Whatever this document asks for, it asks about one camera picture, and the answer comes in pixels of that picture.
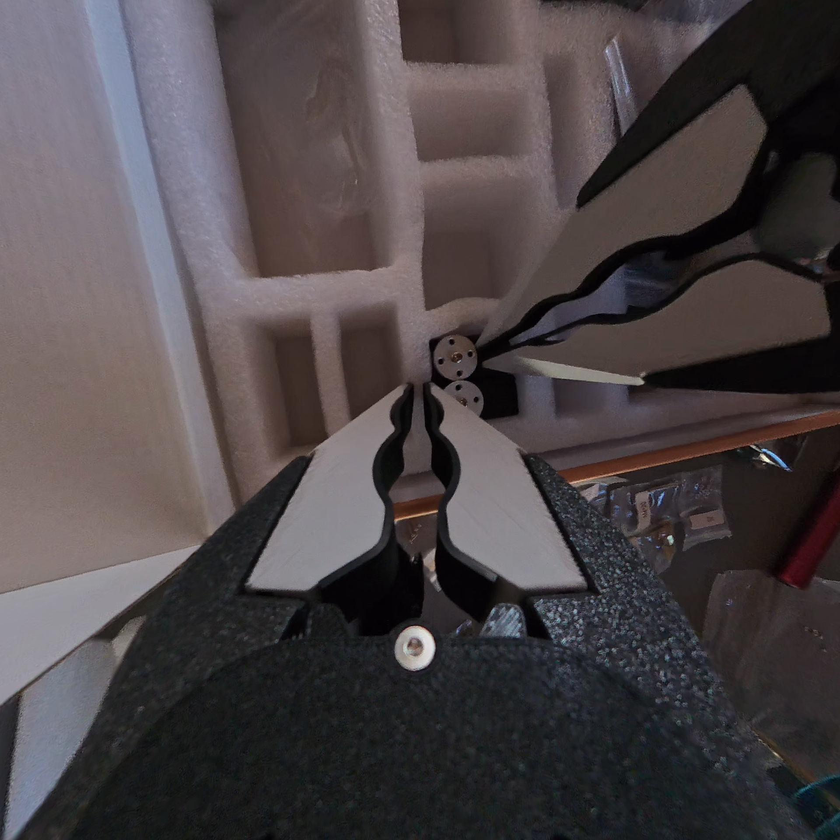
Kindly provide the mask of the spread of hardware bags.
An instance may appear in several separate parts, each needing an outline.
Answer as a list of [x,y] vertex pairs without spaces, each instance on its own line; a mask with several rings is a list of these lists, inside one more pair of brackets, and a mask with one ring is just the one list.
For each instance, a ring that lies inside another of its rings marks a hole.
[[636,484],[601,479],[579,493],[651,561],[671,561],[680,550],[732,535],[719,465]]

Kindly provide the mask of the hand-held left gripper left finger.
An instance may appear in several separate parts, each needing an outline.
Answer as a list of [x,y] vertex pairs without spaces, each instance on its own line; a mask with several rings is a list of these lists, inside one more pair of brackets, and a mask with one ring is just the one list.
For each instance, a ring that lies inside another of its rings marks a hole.
[[400,385],[316,447],[250,576],[252,592],[383,597],[400,568],[391,489],[414,389]]

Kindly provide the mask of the grey desk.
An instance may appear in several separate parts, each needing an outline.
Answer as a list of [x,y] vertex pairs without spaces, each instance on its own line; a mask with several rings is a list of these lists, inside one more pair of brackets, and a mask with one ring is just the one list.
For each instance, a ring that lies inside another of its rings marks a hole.
[[768,571],[811,476],[727,465],[730,546],[659,581],[535,456],[595,593],[524,608],[535,636],[437,633],[408,673],[406,619],[245,593],[306,459],[179,570],[79,751],[19,838],[813,838],[819,794],[735,712],[689,620],[715,572]]

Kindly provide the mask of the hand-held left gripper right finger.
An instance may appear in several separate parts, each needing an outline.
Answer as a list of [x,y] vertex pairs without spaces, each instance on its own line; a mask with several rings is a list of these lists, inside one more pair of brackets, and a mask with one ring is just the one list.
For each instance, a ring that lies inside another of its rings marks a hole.
[[448,596],[584,592],[587,580],[525,454],[434,384],[423,388],[437,509],[437,575]]

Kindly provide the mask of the white foam insert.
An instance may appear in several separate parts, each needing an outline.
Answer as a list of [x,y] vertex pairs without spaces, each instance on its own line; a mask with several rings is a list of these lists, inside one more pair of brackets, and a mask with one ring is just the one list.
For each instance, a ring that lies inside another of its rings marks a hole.
[[645,2],[121,2],[240,499],[477,335],[715,19]]

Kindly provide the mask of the red pen screwdriver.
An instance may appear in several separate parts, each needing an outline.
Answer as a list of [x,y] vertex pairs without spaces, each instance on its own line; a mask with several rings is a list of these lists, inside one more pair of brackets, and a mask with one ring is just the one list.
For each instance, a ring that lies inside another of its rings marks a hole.
[[839,470],[827,478],[804,515],[775,573],[777,580],[798,590],[809,586],[839,532]]

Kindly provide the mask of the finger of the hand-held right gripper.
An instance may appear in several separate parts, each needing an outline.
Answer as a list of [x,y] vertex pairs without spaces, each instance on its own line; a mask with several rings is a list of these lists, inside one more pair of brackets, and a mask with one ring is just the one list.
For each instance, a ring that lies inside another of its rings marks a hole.
[[491,370],[610,385],[644,385],[667,371],[827,338],[827,288],[803,269],[732,260],[685,284],[657,308],[567,325],[560,340],[530,339],[482,354]]
[[480,348],[528,331],[543,314],[593,293],[635,247],[667,244],[724,214],[768,132],[737,85],[570,215],[533,275],[500,300]]

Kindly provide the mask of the large clear plastic bag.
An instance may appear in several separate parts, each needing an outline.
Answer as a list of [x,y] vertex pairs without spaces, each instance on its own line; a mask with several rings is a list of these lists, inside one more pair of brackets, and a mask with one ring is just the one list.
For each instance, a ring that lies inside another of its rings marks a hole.
[[808,780],[839,771],[839,583],[717,575],[702,642],[740,717]]

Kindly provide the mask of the orange and white cardboard box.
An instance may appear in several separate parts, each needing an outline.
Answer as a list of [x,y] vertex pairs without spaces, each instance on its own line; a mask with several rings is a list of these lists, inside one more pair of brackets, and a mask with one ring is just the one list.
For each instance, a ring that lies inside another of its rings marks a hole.
[[2,702],[239,498],[121,2],[2,2]]

